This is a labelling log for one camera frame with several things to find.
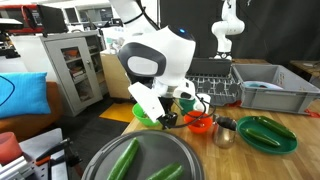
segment cardboard box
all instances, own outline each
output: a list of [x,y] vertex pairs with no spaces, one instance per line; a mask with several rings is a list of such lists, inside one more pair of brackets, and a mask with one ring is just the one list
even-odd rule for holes
[[117,55],[101,51],[100,56],[110,97],[130,99],[130,81]]

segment green cucumber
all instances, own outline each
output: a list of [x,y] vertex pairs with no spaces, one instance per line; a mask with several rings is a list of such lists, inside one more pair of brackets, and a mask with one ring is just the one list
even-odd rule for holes
[[137,138],[133,138],[125,151],[116,161],[115,165],[111,169],[111,172],[107,180],[121,180],[126,175],[136,153],[139,148],[139,141]]
[[297,138],[296,135],[290,129],[270,118],[267,118],[265,116],[256,116],[254,117],[254,120],[283,137],[287,137],[294,140]]
[[147,180],[177,180],[179,177],[181,177],[182,173],[182,165],[174,162],[158,170],[149,176]]
[[248,135],[249,137],[252,137],[260,142],[263,142],[269,146],[273,146],[273,147],[280,147],[280,143],[272,138],[270,138],[269,136],[256,131],[252,128],[247,128],[247,129],[242,129],[246,135]]

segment metal cup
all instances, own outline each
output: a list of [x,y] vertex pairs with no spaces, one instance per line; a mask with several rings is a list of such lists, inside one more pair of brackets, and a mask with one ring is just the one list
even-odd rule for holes
[[216,118],[212,132],[213,142],[220,148],[230,148],[235,140],[237,122],[231,118]]

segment white robotic arm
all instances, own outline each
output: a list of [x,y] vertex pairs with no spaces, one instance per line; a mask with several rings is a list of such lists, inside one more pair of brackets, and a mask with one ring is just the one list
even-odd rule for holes
[[132,34],[150,33],[159,29],[155,27],[155,24],[151,24],[145,16],[140,0],[109,1],[125,24],[125,27]]
[[158,30],[145,17],[139,0],[110,0],[110,3],[125,27],[133,32],[118,53],[127,76],[153,78],[151,89],[131,78],[131,95],[153,121],[175,118],[168,117],[172,98],[195,98],[194,84],[185,78],[195,50],[193,36],[173,26]]
[[211,31],[218,40],[218,51],[214,59],[231,60],[232,42],[226,38],[226,35],[240,34],[244,30],[244,23],[237,18],[236,1],[224,0],[222,7],[222,20],[212,25]]

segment blue pillow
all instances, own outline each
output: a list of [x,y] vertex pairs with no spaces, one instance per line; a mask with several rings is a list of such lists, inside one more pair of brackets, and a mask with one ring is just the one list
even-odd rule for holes
[[50,114],[46,72],[0,73],[0,118]]

